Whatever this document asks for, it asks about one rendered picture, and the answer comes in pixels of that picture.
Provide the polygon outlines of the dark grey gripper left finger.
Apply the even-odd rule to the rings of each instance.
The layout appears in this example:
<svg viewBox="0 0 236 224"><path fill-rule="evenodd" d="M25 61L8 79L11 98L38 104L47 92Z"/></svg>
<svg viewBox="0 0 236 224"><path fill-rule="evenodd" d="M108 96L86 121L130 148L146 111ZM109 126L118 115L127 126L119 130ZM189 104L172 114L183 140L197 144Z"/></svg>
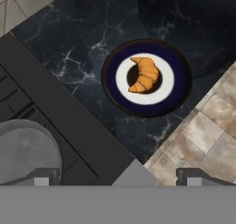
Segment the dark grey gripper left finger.
<svg viewBox="0 0 236 224"><path fill-rule="evenodd" d="M61 171L59 168L37 168L24 177L0 183L0 186L51 186L59 185L60 182Z"/></svg>

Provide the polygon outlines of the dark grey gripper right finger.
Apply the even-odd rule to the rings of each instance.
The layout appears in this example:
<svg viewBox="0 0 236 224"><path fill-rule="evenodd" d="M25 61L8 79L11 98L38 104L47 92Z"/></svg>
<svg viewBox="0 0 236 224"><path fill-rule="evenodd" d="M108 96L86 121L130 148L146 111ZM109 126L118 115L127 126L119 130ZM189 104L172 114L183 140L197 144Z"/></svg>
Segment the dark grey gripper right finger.
<svg viewBox="0 0 236 224"><path fill-rule="evenodd" d="M235 186L235 183L212 177L200 168L178 168L176 177L177 186Z"/></svg>

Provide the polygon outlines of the orange croissant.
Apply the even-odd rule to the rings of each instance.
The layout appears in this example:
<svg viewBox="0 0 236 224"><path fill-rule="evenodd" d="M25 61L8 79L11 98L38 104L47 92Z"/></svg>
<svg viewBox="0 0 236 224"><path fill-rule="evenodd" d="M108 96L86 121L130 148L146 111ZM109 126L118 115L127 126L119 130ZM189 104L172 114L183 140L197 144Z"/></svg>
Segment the orange croissant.
<svg viewBox="0 0 236 224"><path fill-rule="evenodd" d="M131 57L137 64L138 77L136 82L128 89L131 93L143 93L151 90L159 78L159 70L149 57Z"/></svg>

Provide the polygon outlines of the grey rounded dome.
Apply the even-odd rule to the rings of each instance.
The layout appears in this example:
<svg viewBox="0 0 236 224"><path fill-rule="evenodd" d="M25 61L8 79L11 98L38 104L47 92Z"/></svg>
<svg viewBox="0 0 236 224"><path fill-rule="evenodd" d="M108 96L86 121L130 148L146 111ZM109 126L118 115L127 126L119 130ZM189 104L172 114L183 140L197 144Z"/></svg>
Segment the grey rounded dome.
<svg viewBox="0 0 236 224"><path fill-rule="evenodd" d="M30 120L0 123L0 183L24 177L37 168L59 168L58 144L43 126Z"/></svg>

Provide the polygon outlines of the dark grey cupboard run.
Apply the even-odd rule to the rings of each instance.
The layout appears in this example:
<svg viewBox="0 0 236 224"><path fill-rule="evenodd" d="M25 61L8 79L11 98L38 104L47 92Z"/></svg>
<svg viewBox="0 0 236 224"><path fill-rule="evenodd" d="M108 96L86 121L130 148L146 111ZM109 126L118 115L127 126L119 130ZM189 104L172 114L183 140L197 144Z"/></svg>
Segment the dark grey cupboard run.
<svg viewBox="0 0 236 224"><path fill-rule="evenodd" d="M61 185L127 185L135 158L16 38L0 37L0 123L46 128L62 158Z"/></svg>

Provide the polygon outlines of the blue and white plate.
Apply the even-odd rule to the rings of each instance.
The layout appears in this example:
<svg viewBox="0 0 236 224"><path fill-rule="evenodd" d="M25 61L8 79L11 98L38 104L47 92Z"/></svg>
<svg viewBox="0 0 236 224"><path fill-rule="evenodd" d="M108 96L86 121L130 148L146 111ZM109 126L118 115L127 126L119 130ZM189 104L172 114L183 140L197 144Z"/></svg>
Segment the blue and white plate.
<svg viewBox="0 0 236 224"><path fill-rule="evenodd" d="M149 57L159 70L152 90L133 93L128 88L137 79L133 57ZM117 46L107 56L101 82L110 101L135 116L151 118L175 111L191 91L191 68L179 50L165 41L136 39Z"/></svg>

